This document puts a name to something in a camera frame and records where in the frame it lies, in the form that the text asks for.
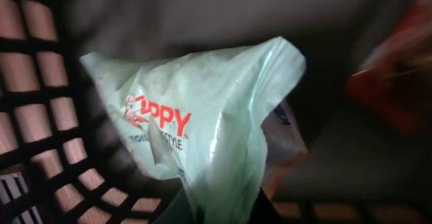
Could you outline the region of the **red Top snack bar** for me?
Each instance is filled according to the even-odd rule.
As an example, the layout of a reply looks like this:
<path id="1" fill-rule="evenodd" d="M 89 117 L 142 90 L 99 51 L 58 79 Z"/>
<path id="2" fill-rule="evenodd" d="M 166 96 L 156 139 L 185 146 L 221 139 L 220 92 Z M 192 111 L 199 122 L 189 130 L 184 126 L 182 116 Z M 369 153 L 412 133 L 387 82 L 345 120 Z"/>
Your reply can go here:
<path id="1" fill-rule="evenodd" d="M 413 0 L 346 82 L 347 93 L 390 125 L 419 134 L 431 122 L 431 0 Z"/>

